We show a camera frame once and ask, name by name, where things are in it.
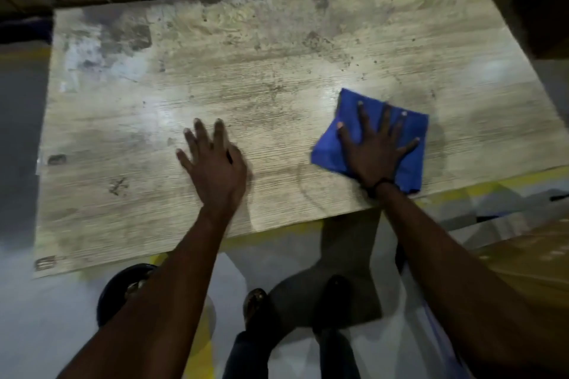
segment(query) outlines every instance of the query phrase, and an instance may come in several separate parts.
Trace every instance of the person's right arm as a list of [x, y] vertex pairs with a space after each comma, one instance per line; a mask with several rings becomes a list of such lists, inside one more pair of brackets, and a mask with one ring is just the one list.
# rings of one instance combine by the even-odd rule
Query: person's right arm
[[[392, 179], [418, 139], [396, 148], [404, 120], [389, 130], [386, 105], [379, 132], [359, 114], [364, 130], [354, 144], [338, 124], [346, 160], [364, 187]], [[453, 240], [394, 184], [375, 188], [431, 310], [478, 377], [560, 377], [569, 374], [562, 348], [515, 290]]]

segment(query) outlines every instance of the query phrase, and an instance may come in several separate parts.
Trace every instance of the person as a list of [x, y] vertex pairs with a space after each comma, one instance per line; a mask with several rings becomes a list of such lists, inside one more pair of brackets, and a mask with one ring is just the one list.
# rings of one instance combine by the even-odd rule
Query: person
[[[370, 125], [362, 105], [359, 117], [360, 144], [338, 123], [348, 166], [386, 213], [430, 309], [472, 374], [568, 375], [564, 348], [554, 341], [551, 326], [393, 183], [398, 162], [417, 144], [415, 140], [397, 147], [404, 120], [390, 129], [388, 105], [378, 130]], [[180, 149], [176, 155], [203, 202], [197, 220], [163, 265], [75, 355], [60, 378], [182, 376], [221, 239], [247, 185], [246, 162], [239, 149], [227, 143], [223, 122], [216, 122], [211, 140], [200, 120], [195, 121], [195, 134], [185, 129], [184, 135], [191, 159]], [[345, 302], [337, 301], [348, 297], [349, 287], [341, 277], [334, 277], [317, 307], [320, 320], [315, 333], [321, 343], [323, 378], [359, 377], [355, 362], [349, 360], [353, 358], [349, 343], [326, 324], [341, 316]], [[273, 332], [278, 318], [270, 297], [262, 290], [252, 291], [244, 317], [246, 330], [236, 339], [224, 376], [267, 377], [268, 356], [282, 337]]]

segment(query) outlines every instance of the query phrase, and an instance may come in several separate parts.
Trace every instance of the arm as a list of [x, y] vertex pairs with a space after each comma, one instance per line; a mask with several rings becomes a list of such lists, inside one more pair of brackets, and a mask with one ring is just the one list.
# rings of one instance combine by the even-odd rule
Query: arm
[[180, 378], [183, 374], [221, 239], [245, 194], [247, 168], [224, 145], [217, 121], [213, 144], [201, 121], [184, 131], [192, 161], [176, 155], [204, 203], [192, 228], [139, 292], [75, 355], [60, 378]]
[[[364, 187], [392, 179], [398, 162], [418, 143], [416, 139], [396, 148], [403, 120], [390, 133], [390, 109], [385, 108], [380, 131], [375, 132], [359, 107], [362, 144], [353, 144], [344, 126], [338, 126], [348, 165]], [[522, 296], [395, 185], [380, 183], [375, 193], [429, 306], [475, 375], [557, 377], [569, 371], [560, 348], [552, 343], [551, 330], [540, 323]]]

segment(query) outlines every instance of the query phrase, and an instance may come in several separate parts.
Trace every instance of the forearm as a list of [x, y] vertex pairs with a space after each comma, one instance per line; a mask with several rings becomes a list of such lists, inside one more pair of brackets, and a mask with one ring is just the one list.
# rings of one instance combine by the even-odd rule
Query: forearm
[[396, 187], [384, 183], [377, 194], [429, 306], [473, 370], [551, 365], [547, 332], [522, 296]]
[[61, 377], [181, 377], [228, 221], [202, 209], [164, 264]]

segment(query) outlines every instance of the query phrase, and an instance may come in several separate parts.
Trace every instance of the blue cloth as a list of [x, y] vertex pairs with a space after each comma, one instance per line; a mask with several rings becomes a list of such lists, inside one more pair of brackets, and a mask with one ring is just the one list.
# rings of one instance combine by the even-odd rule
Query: blue cloth
[[[336, 111], [336, 117], [323, 136], [312, 149], [310, 161], [316, 165], [354, 178], [344, 160], [342, 146], [338, 138], [336, 125], [343, 122], [350, 132], [352, 140], [359, 144], [362, 138], [362, 129], [357, 114], [358, 101], [364, 103], [364, 108], [369, 115], [369, 120], [376, 129], [380, 126], [383, 102], [362, 96], [346, 88], [340, 91], [340, 103]], [[391, 125], [401, 116], [402, 108], [391, 109]], [[405, 193], [418, 192], [421, 190], [423, 181], [423, 158], [425, 152], [425, 136], [429, 125], [429, 116], [415, 111], [407, 111], [407, 119], [403, 125], [401, 138], [398, 146], [408, 144], [413, 138], [420, 138], [419, 145], [405, 156], [397, 168], [395, 182]]]

